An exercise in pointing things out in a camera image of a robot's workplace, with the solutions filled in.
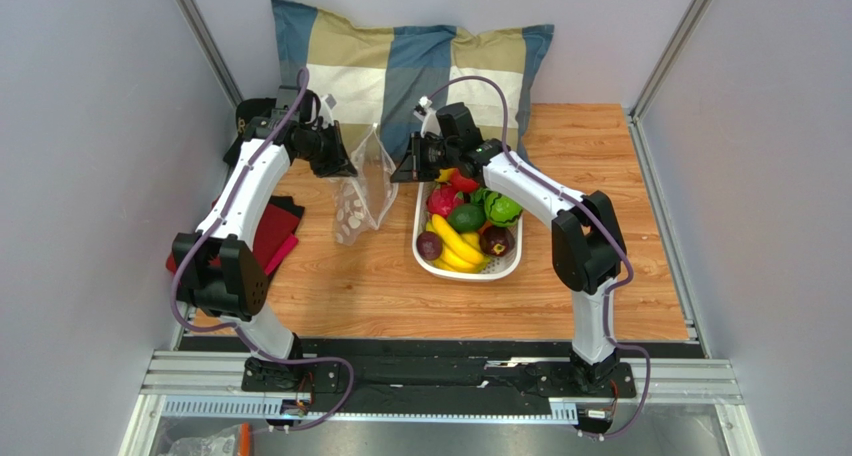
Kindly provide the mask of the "red apple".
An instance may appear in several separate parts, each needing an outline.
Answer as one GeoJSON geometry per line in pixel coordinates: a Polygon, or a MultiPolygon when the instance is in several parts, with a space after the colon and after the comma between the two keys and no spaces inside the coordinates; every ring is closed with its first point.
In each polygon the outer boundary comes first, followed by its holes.
{"type": "Polygon", "coordinates": [[[452,173],[449,179],[450,185],[458,192],[470,194],[477,191],[480,187],[479,183],[472,178],[464,176],[460,171],[456,170],[452,173]]]}

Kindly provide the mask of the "clear dotted zip bag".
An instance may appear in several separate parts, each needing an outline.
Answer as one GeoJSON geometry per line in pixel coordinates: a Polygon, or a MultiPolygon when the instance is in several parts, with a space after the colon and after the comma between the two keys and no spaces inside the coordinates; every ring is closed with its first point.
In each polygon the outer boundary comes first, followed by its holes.
{"type": "Polygon", "coordinates": [[[398,194],[398,185],[391,182],[396,165],[381,141],[377,123],[365,129],[349,159],[357,174],[331,179],[333,236],[346,246],[365,231],[378,231],[398,194]]]}

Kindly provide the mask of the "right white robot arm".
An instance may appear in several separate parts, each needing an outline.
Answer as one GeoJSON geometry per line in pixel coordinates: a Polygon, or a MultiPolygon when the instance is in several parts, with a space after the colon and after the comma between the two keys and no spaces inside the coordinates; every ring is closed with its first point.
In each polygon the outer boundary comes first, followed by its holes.
{"type": "Polygon", "coordinates": [[[484,139],[462,103],[436,110],[422,97],[414,113],[422,127],[412,133],[392,181],[432,182],[454,168],[547,225],[553,270],[572,296],[571,363],[589,381],[604,379],[619,362],[612,295],[633,277],[611,199],[601,191],[584,194],[563,186],[506,143],[484,139]]]}

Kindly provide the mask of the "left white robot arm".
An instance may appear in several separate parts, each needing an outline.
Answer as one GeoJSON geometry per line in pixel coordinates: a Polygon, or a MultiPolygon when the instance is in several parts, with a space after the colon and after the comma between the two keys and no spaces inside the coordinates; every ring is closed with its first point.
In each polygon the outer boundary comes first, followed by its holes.
{"type": "Polygon", "coordinates": [[[272,193],[294,160],[308,162],[319,178],[357,176],[335,106],[332,95],[318,95],[304,83],[282,86],[270,115],[249,123],[213,208],[193,232],[177,234],[172,243],[170,305],[185,329],[198,328],[181,314],[180,303],[234,329],[259,360],[285,369],[307,364],[298,337],[266,302],[270,279],[253,246],[272,193]]]}

